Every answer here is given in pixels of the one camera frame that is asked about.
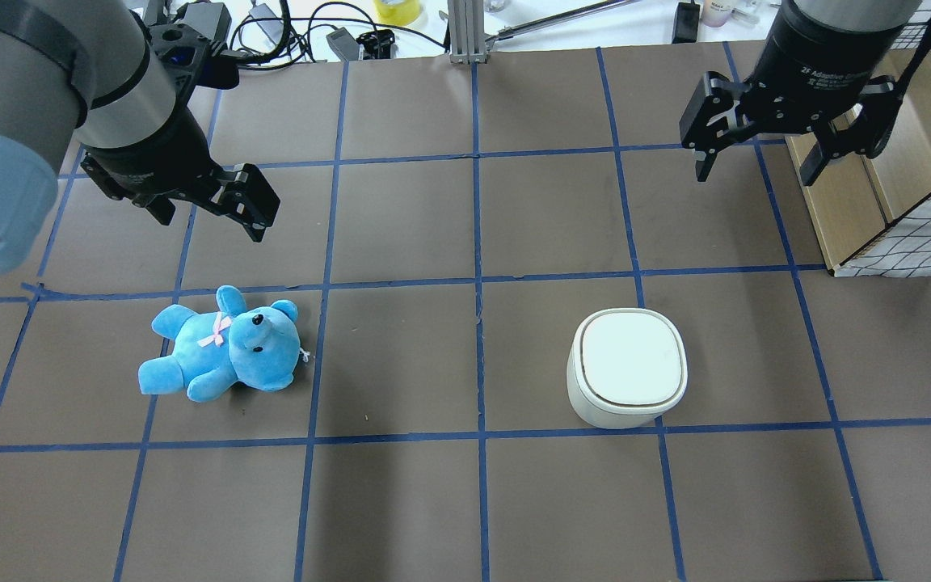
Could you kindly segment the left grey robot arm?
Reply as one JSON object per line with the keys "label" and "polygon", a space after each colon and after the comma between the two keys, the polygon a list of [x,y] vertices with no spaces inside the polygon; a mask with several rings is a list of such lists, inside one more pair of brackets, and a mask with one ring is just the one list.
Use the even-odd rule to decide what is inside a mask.
{"label": "left grey robot arm", "polygon": [[215,162],[187,105],[197,87],[236,87],[251,55],[229,48],[225,5],[192,2],[174,15],[168,6],[0,1],[0,275],[40,235],[71,141],[108,199],[159,224],[185,201],[254,242],[272,226],[280,196],[251,163]]}

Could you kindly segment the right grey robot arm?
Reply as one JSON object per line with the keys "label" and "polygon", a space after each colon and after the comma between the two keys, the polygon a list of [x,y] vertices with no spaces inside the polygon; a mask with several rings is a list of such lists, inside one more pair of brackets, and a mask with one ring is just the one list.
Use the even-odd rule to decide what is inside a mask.
{"label": "right grey robot arm", "polygon": [[877,74],[916,1],[783,1],[742,81],[706,71],[679,121],[680,143],[706,181],[724,149],[753,137],[812,135],[799,181],[814,184],[849,154],[876,158],[889,143],[921,55],[895,78]]}

